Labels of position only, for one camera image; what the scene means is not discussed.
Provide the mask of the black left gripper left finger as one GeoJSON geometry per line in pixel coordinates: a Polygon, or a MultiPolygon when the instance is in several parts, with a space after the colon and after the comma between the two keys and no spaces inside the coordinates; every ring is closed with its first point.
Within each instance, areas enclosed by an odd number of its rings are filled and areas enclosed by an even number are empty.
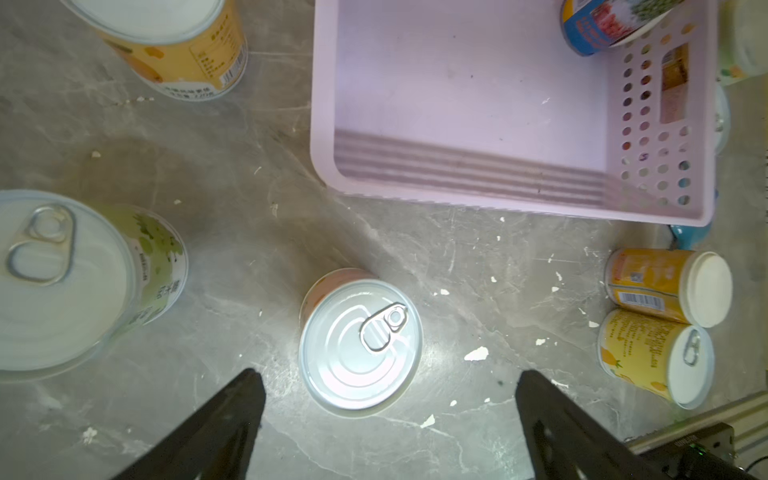
{"type": "Polygon", "coordinates": [[[244,369],[118,479],[244,479],[266,404],[262,376],[244,369]]]}

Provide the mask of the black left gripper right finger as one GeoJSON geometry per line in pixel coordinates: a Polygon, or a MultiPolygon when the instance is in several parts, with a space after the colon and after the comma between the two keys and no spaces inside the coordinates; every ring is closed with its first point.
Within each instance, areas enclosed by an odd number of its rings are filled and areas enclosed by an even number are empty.
{"type": "Polygon", "coordinates": [[[536,479],[652,479],[654,469],[536,370],[515,390],[536,479]]]}

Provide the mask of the yellow pineapple can pull tab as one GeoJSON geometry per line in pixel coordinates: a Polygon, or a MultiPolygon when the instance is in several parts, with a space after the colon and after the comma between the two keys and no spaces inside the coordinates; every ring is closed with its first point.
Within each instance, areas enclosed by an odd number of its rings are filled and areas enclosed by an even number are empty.
{"type": "Polygon", "coordinates": [[[597,358],[607,375],[685,410],[702,405],[713,384],[715,350],[705,329],[624,309],[602,322],[597,358]]]}

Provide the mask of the green label can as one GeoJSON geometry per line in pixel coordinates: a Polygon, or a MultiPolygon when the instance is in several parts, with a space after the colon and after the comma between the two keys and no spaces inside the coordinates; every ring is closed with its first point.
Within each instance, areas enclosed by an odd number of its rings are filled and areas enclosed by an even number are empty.
{"type": "Polygon", "coordinates": [[[2,191],[2,382],[86,362],[163,315],[188,272],[179,233],[146,209],[2,191]]]}

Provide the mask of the blue mixed congee can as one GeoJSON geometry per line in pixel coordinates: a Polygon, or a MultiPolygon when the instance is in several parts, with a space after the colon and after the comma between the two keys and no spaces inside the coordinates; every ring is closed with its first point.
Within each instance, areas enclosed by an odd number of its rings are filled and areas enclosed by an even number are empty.
{"type": "Polygon", "coordinates": [[[591,56],[620,44],[679,4],[677,0],[565,0],[560,23],[571,49],[591,56]]]}

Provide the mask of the pink can with pull tab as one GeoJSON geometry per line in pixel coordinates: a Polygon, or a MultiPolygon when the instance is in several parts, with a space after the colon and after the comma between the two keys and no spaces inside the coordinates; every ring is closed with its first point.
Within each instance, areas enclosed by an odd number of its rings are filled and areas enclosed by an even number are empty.
{"type": "Polygon", "coordinates": [[[716,85],[716,116],[715,116],[715,152],[720,155],[725,149],[731,131],[731,111],[729,101],[723,86],[716,85]]]}

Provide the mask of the right arm base motor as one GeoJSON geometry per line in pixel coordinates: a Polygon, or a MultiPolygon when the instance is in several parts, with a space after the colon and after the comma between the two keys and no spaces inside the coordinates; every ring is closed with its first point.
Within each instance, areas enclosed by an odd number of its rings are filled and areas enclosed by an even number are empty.
{"type": "Polygon", "coordinates": [[[732,426],[716,423],[640,454],[669,479],[755,479],[767,467],[767,454],[739,465],[732,426]]]}

